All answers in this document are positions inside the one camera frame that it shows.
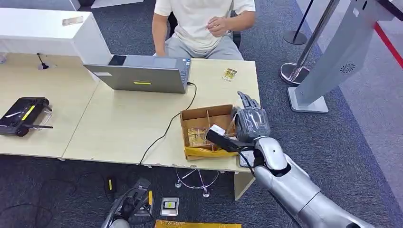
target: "metal stanchion base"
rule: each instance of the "metal stanchion base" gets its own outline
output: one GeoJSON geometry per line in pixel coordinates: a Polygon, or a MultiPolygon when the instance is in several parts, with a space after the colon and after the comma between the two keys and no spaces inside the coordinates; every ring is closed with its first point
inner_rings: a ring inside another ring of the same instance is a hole
{"type": "Polygon", "coordinates": [[[284,63],[280,68],[280,77],[291,85],[299,85],[309,75],[309,69],[302,66],[301,71],[294,81],[291,81],[291,73],[294,70],[296,63],[284,63]]]}
{"type": "Polygon", "coordinates": [[[302,34],[302,33],[297,33],[297,37],[295,37],[295,33],[297,31],[287,31],[286,33],[284,33],[283,38],[285,41],[287,41],[290,44],[294,44],[294,45],[303,45],[307,42],[307,37],[302,34]]]}
{"type": "Polygon", "coordinates": [[[296,87],[288,88],[288,97],[291,103],[291,109],[294,112],[304,112],[304,113],[327,113],[329,112],[325,99],[323,96],[318,98],[316,101],[309,105],[299,105],[297,102],[297,97],[295,95],[296,87]]]}

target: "laptop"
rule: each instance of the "laptop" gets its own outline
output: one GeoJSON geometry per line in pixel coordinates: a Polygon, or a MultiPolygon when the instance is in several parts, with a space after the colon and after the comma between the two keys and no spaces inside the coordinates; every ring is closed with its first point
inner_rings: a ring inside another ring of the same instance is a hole
{"type": "Polygon", "coordinates": [[[114,55],[108,65],[84,64],[114,90],[185,94],[189,58],[114,55]]]}

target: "yellow box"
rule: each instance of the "yellow box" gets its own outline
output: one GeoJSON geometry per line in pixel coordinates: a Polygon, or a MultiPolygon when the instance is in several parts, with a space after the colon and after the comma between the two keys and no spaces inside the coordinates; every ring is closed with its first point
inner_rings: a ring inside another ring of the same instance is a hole
{"type": "Polygon", "coordinates": [[[192,223],[157,220],[155,228],[242,228],[241,224],[192,223]]]}

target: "person's hand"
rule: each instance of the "person's hand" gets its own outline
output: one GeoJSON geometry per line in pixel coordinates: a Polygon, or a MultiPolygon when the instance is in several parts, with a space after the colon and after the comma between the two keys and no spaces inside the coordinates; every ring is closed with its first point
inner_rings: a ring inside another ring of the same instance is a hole
{"type": "Polygon", "coordinates": [[[165,50],[157,50],[155,53],[157,54],[158,57],[166,56],[165,50]]]}
{"type": "Polygon", "coordinates": [[[215,37],[222,37],[228,32],[227,18],[213,17],[209,20],[206,29],[215,37]]]}

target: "white t-shirt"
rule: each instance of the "white t-shirt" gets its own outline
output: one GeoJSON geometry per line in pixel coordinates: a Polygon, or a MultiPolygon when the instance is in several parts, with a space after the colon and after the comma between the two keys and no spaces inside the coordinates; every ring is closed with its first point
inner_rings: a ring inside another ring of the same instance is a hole
{"type": "Polygon", "coordinates": [[[214,37],[207,29],[213,17],[229,17],[231,10],[236,14],[255,11],[254,0],[157,0],[154,13],[169,16],[174,13],[178,20],[174,37],[181,39],[195,52],[214,49],[221,38],[214,37]]]}

